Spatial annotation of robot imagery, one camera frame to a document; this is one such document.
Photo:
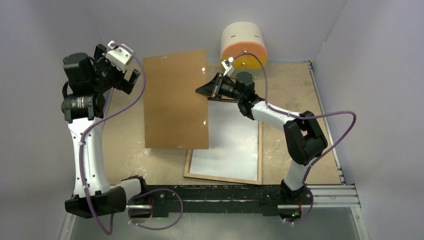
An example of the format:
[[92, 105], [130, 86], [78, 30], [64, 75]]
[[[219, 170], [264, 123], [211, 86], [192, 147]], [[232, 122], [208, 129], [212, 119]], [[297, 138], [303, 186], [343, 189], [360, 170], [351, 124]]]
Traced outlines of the brown backing board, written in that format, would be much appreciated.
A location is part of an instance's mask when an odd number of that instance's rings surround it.
[[208, 149], [208, 99], [196, 93], [208, 82], [207, 51], [151, 56], [142, 63], [145, 147]]

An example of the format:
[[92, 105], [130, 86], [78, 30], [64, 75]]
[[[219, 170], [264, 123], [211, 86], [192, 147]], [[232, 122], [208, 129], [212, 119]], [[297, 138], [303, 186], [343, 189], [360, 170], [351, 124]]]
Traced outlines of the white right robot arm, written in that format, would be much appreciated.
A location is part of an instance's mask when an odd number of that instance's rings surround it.
[[217, 73], [208, 83], [195, 89], [209, 99], [230, 98], [237, 101], [240, 113], [253, 121], [269, 124], [282, 131], [292, 162], [280, 184], [280, 196], [288, 204], [300, 198], [306, 189], [305, 176], [311, 161], [328, 147], [327, 139], [311, 111], [290, 113], [278, 108], [256, 93], [253, 76], [240, 72], [235, 80]]

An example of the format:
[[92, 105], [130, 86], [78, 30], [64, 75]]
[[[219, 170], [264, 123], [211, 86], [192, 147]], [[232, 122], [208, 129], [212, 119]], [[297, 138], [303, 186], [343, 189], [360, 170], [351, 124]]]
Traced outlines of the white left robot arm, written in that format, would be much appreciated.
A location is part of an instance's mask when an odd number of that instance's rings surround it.
[[73, 53], [63, 59], [67, 81], [62, 88], [61, 111], [72, 137], [75, 182], [65, 210], [81, 218], [113, 215], [123, 212], [131, 199], [146, 203], [149, 191], [141, 176], [130, 176], [111, 186], [104, 166], [103, 130], [105, 93], [116, 89], [130, 94], [143, 68], [132, 71], [126, 79], [127, 67], [136, 57], [128, 46], [115, 41], [98, 44], [94, 55]]

